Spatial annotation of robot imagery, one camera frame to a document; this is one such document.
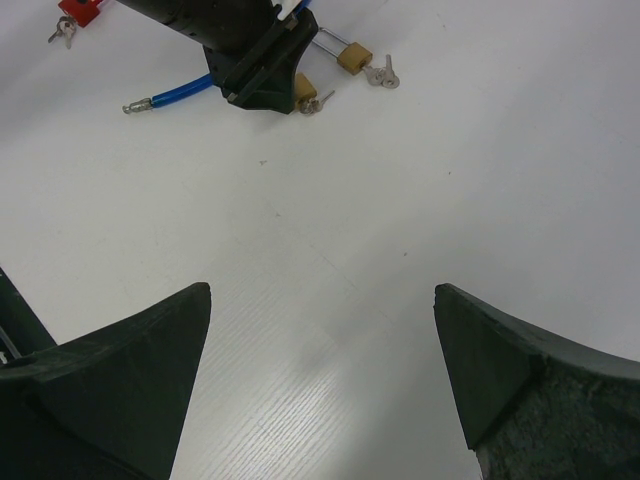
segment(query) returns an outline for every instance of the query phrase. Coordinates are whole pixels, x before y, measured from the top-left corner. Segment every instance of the padlock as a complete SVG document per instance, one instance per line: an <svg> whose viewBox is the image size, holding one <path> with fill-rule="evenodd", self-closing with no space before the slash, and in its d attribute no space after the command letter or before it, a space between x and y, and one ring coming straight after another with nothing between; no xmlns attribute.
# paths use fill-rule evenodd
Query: padlock
<svg viewBox="0 0 640 480"><path fill-rule="evenodd" d="M304 73L296 73L293 95L296 102L296 110L300 110L300 105L316 98L318 96L318 91Z"/></svg>
<svg viewBox="0 0 640 480"><path fill-rule="evenodd" d="M313 40L313 43L316 46L335 57L338 60L338 65L344 68L351 75L357 75L360 73L362 69L369 65L371 60L373 60L373 53L364 48L358 42L351 43L328 28L321 27L318 31L325 33L343 45L346 45L346 48L342 52L336 53L318 40Z"/></svg>
<svg viewBox="0 0 640 480"><path fill-rule="evenodd" d="M358 42L353 42L338 55L338 65L351 75L357 75L373 60L373 53Z"/></svg>

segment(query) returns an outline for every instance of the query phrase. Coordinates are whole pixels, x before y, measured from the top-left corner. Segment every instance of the key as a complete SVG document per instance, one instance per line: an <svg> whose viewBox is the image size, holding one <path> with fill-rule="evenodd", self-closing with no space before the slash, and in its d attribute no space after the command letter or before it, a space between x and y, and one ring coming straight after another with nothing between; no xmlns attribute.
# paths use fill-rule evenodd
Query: key
<svg viewBox="0 0 640 480"><path fill-rule="evenodd" d="M67 49L71 48L71 40L76 33L76 22L69 16L60 17L56 24L56 31L47 40L48 43L52 43L58 37L64 37L64 43Z"/></svg>
<svg viewBox="0 0 640 480"><path fill-rule="evenodd" d="M56 38L64 35L64 32L62 31L62 22L66 19L67 17L60 17L60 20L58 20L58 23L56 23L56 31L49 37L47 43L52 43Z"/></svg>
<svg viewBox="0 0 640 480"><path fill-rule="evenodd" d="M367 76L369 85L373 85L374 87L382 85L382 81L384 80L384 68L373 68L367 65L362 70Z"/></svg>
<svg viewBox="0 0 640 480"><path fill-rule="evenodd" d="M387 55L387 65L384 67L382 86L384 88L398 88L400 86L400 79L393 71L393 65L391 64L391 55Z"/></svg>
<svg viewBox="0 0 640 480"><path fill-rule="evenodd" d="M64 35L64 44L67 46L67 50L69 50L71 48L71 39L73 39L73 36L76 33L75 22L62 22L62 33Z"/></svg>
<svg viewBox="0 0 640 480"><path fill-rule="evenodd" d="M322 100L318 100L317 98L310 98L309 100L305 100L300 104L300 113L306 116L315 115L316 113L320 113L324 108L324 104L327 100L329 100L336 93L335 90L332 90L327 95L325 95Z"/></svg>
<svg viewBox="0 0 640 480"><path fill-rule="evenodd" d="M327 95L325 95L325 97L322 100L314 99L314 101L312 102L313 113L320 113L324 108L324 104L326 103L326 101L329 100L331 97L333 97L335 93L336 93L335 90L331 90Z"/></svg>

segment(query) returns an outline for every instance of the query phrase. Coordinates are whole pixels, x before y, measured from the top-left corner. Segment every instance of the black pole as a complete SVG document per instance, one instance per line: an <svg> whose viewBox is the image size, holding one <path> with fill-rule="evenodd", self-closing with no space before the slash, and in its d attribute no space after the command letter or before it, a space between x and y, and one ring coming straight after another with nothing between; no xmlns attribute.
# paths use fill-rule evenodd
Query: black pole
<svg viewBox="0 0 640 480"><path fill-rule="evenodd" d="M270 0L118 0L215 52L246 52L273 24Z"/></svg>

